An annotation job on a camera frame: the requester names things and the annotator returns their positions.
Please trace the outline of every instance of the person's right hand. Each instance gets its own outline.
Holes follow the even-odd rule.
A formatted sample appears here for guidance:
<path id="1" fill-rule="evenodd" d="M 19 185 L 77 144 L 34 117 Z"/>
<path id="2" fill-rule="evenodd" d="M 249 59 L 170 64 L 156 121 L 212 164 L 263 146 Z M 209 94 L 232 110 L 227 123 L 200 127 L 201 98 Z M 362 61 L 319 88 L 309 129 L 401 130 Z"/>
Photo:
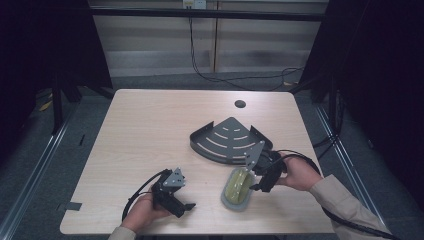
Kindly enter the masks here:
<path id="1" fill-rule="evenodd" d="M 322 177 L 309 164 L 297 157 L 284 159 L 287 165 L 287 176 L 278 179 L 276 185 L 284 185 L 299 191 L 309 191 Z"/>

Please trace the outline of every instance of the light wood tabletop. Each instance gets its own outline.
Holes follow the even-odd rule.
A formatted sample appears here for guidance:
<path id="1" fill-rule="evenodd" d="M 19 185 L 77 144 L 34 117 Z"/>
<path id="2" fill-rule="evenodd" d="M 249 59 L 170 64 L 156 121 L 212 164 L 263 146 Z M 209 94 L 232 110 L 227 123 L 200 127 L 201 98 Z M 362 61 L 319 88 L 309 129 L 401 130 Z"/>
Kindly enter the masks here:
<path id="1" fill-rule="evenodd" d="M 246 103 L 235 106 L 237 100 Z M 229 117 L 253 125 L 274 144 L 316 156 L 292 94 L 281 92 L 119 90 L 87 160 L 60 230 L 64 234 L 110 234 L 121 223 L 129 197 L 151 176 L 180 167 L 186 186 L 175 193 L 196 203 L 181 218 L 161 219 L 144 231 L 163 234 L 295 234 L 333 232 L 311 194 L 284 186 L 253 192 L 243 212 L 220 200 L 236 167 L 210 161 L 190 147 L 190 134 Z"/>

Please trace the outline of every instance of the gray floor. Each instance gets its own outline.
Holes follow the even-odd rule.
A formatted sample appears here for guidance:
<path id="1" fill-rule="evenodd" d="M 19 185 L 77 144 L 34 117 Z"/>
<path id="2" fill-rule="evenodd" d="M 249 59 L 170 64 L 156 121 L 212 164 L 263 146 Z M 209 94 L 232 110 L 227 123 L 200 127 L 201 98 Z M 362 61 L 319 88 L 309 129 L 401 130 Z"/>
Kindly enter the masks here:
<path id="1" fill-rule="evenodd" d="M 273 76 L 279 72 L 266 74 Z M 262 76 L 259 79 L 236 80 L 246 89 L 267 91 L 281 84 L 281 78 L 267 79 L 264 73 L 220 74 L 221 78 Z M 115 90 L 120 88 L 148 89 L 208 89 L 243 90 L 225 82 L 206 81 L 195 74 L 164 75 L 147 77 L 114 78 Z M 282 85 L 277 91 L 287 90 Z M 111 103 L 102 96 L 81 89 L 84 97 L 78 104 L 65 104 L 65 112 L 76 108 L 69 120 L 65 135 L 56 149 L 50 164 L 24 215 L 13 231 L 13 239 L 107 239 L 107 236 L 65 236 L 59 226 L 63 212 L 58 211 L 59 204 L 69 202 L 84 168 L 97 133 Z M 326 136 L 316 112 L 316 104 L 311 103 L 309 92 L 296 94 L 296 101 L 304 119 L 312 143 Z M 45 98 L 41 97 L 38 105 Z M 53 127 L 52 108 L 39 112 L 37 108 L 31 114 L 22 131 L 21 141 L 13 153 L 8 156 L 8 165 L 0 171 L 0 220 L 5 217 L 18 199 L 21 189 L 36 166 L 51 138 Z M 351 157 L 355 168 L 366 186 L 372 200 L 388 228 L 401 239 L 422 239 L 424 236 L 424 215 L 420 211 L 395 176 L 387 170 L 384 159 L 370 149 L 367 138 L 360 126 L 346 114 L 341 139 Z M 320 155 L 328 145 L 316 148 Z M 334 174 L 348 189 L 354 192 L 343 166 L 333 150 L 320 160 L 324 175 Z M 279 236 L 280 239 L 337 239 L 334 234 Z M 205 239 L 204 236 L 162 236 L 160 239 Z M 273 236 L 225 236 L 225 239 L 272 239 Z"/>

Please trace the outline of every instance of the sleeve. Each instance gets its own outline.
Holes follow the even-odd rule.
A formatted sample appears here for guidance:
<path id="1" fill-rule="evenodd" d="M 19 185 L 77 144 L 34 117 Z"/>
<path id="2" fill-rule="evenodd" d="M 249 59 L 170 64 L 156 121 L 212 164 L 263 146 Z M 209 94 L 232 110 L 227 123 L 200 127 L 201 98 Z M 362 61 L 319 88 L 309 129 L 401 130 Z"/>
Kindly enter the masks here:
<path id="1" fill-rule="evenodd" d="M 365 208 L 339 180 L 330 175 L 316 183 L 310 190 L 318 203 L 336 216 L 350 222 L 390 233 L 371 211 Z M 333 229 L 342 239 L 383 239 L 354 230 L 332 221 Z"/>
<path id="2" fill-rule="evenodd" d="M 135 232 L 124 227 L 117 227 L 109 236 L 108 240 L 134 240 L 136 237 Z"/>

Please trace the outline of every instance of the wall outlet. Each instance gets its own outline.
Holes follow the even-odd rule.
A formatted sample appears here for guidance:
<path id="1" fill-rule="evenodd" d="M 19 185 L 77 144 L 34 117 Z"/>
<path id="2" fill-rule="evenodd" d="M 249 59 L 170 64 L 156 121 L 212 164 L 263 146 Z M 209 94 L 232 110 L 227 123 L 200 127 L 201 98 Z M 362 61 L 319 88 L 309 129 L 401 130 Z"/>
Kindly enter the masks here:
<path id="1" fill-rule="evenodd" d="M 194 0 L 194 9 L 206 9 L 206 0 Z"/>
<path id="2" fill-rule="evenodd" d="M 194 9 L 194 0 L 183 0 L 183 9 Z"/>

